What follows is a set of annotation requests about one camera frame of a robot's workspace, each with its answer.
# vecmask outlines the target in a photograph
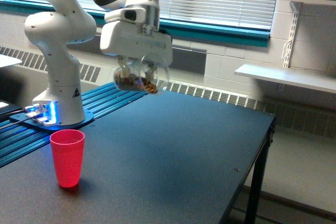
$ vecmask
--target window sill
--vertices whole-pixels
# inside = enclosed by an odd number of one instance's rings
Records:
[[[0,0],[0,10],[33,14],[41,10],[54,10],[49,4],[28,1]],[[104,11],[89,10],[98,25],[105,24]],[[232,44],[267,47],[270,32],[160,19],[160,27],[167,30],[173,38],[200,40],[203,42],[225,42]]]

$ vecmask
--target white table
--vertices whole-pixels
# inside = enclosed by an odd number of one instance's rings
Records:
[[[20,63],[22,63],[22,61],[20,61],[19,59],[0,55],[0,68],[16,65]]]

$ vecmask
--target wall shelf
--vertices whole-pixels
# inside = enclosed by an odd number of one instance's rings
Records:
[[[0,55],[0,68],[16,65],[20,63],[22,63],[22,61],[20,61],[19,59]]]
[[[235,71],[235,74],[296,87],[336,93],[336,76],[326,73],[275,67],[265,64],[244,64]]]
[[[336,6],[336,1],[332,0],[286,0],[292,1],[296,3],[304,3],[309,5],[328,5],[328,6]]]

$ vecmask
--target black cable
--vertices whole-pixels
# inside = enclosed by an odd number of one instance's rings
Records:
[[[30,120],[30,119],[41,118],[42,116],[44,116],[43,113],[42,113],[42,114],[38,114],[38,115],[36,115],[36,116],[33,116],[33,117],[31,117],[31,118],[26,118],[26,119],[23,119],[23,120],[21,120],[21,121],[18,121],[18,122],[12,123],[12,124],[8,124],[8,125],[5,125],[5,126],[2,126],[2,127],[0,127],[0,131],[4,130],[4,129],[6,129],[6,128],[12,127],[12,126],[14,126],[14,125],[17,125],[17,124],[21,124],[21,123],[26,122],[26,121],[28,121],[28,120]]]
[[[25,113],[25,112],[26,110],[16,110],[16,111],[8,112],[6,114],[0,115],[0,121],[10,117],[11,115],[16,115],[16,114]]]

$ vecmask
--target blue led light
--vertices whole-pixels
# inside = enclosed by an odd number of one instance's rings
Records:
[[[56,106],[54,102],[50,103],[50,124],[56,123]]]

